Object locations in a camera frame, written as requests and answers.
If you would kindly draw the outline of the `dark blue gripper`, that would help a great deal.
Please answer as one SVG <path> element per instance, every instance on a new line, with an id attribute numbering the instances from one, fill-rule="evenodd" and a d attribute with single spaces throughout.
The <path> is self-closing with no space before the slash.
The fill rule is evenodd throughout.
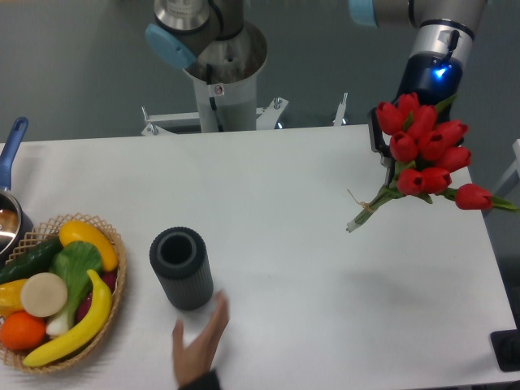
<path id="1" fill-rule="evenodd" d="M 441 57 L 433 54 L 415 54 L 406 64 L 392 102 L 397 103 L 403 93 L 415 92 L 422 105 L 436 105 L 457 92 L 462 75 L 462 66 L 454 59 L 443 63 Z M 389 186 L 395 175 L 396 160 L 384 140 L 375 107 L 369 111 L 368 128 L 371 150 L 379 154 L 380 163 L 386 168 L 385 184 Z"/>

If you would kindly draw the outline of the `dark sleeve forearm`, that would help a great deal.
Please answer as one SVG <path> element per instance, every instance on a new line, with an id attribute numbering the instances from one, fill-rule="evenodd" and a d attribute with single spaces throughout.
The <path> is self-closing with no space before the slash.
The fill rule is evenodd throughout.
<path id="1" fill-rule="evenodd" d="M 193 381 L 180 385 L 179 390 L 221 390 L 217 370 L 210 370 Z"/>

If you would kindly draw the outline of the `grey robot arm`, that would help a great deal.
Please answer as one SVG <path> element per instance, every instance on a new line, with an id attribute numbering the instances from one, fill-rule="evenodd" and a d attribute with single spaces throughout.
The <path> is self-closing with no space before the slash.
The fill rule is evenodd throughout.
<path id="1" fill-rule="evenodd" d="M 438 108 L 445 122 L 478 31 L 483 1 L 352 1 L 352 19 L 362 25 L 411 25 L 418 34 L 399 94 L 415 93 Z M 241 1 L 157 1 L 155 21 L 145 30 L 154 53 L 193 81 L 203 132 L 278 128 L 287 106 L 276 98 L 257 106 L 257 77 L 267 59 L 267 41 L 245 21 Z"/>

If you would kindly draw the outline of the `bare human hand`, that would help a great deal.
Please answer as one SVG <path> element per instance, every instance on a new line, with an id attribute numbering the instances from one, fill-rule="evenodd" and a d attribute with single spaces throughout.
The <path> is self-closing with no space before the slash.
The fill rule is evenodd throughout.
<path id="1" fill-rule="evenodd" d="M 173 370 L 180 388 L 210 373 L 221 337 L 229 322 L 228 298 L 223 291 L 215 295 L 215 308 L 205 328 L 188 346 L 184 345 L 184 322 L 177 319 L 172 331 Z"/>

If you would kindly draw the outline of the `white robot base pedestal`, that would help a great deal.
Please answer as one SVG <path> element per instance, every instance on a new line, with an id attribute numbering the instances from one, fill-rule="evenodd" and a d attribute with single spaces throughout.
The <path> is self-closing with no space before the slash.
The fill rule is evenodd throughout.
<path id="1" fill-rule="evenodd" d="M 213 40 L 196 54 L 173 33 L 156 24 L 145 30 L 151 49 L 193 82 L 202 132 L 281 129 L 288 100 L 275 97 L 257 106 L 258 76 L 267 61 L 267 41 L 246 22 L 233 37 Z"/>

